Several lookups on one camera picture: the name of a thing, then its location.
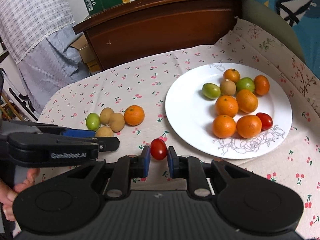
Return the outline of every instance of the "orange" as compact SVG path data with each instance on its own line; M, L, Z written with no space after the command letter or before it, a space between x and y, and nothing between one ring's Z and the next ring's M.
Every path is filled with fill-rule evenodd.
M215 107L217 115L225 114L230 117L235 117L239 111L237 100L231 96L219 97L216 101Z
M220 139L229 138L236 132L236 122L228 115L219 115L213 120L212 132Z
M258 98L247 89L240 90L237 93L236 99L239 109L247 114L254 112L258 108Z
M124 112L124 120L128 125L139 125L144 120L144 111L141 106L129 106Z
M240 80L240 74L237 70L235 69L227 69L224 73L223 73L223 77L224 79L229 79L231 81L233 81L234 83L237 83Z
M246 139L255 137L261 132L262 123L259 117L253 114L241 117L237 122L238 134Z
M269 92L270 89L270 83L268 79L263 75L256 76L256 78L254 79L254 86L256 93L259 96L264 96Z

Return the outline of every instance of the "silver rivet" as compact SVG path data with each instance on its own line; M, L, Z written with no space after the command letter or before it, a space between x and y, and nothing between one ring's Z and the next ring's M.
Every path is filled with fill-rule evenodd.
M210 190L206 189L206 188L197 188L194 191L195 195L197 195L198 197L207 197L210 195Z
M111 189L107 192L108 197L117 198L117 197L120 197L121 195L122 195L122 191L119 189Z

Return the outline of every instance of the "red tomato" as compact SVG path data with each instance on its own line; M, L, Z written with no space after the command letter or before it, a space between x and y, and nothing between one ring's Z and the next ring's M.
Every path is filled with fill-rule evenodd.
M167 156L167 146L160 138L154 139L150 144L150 153L156 160L161 161Z
M265 113L257 113L256 116L259 117L262 122L261 131L269 130L272 127L273 120L270 115Z

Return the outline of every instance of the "checkered cloth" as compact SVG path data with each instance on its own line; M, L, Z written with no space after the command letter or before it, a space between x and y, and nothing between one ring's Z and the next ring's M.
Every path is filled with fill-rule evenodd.
M68 0L0 0L0 34L18 64L40 41L74 22Z

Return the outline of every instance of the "plate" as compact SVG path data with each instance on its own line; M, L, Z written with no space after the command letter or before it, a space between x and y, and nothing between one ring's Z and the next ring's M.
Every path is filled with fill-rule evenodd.
M232 138L219 139L212 134L212 122L216 117L216 100L202 95L205 83L219 85L223 73L229 68L239 71L241 77L254 79L264 75L270 83L269 93L258 97L259 112L269 114L273 127L251 139L243 139L237 133ZM288 135L292 123L289 99L280 85L261 71L235 63L215 63L192 69L180 76L170 87L165 99L165 112L174 131L194 148L228 159L247 159L266 154L280 145ZM245 113L239 111L237 121Z

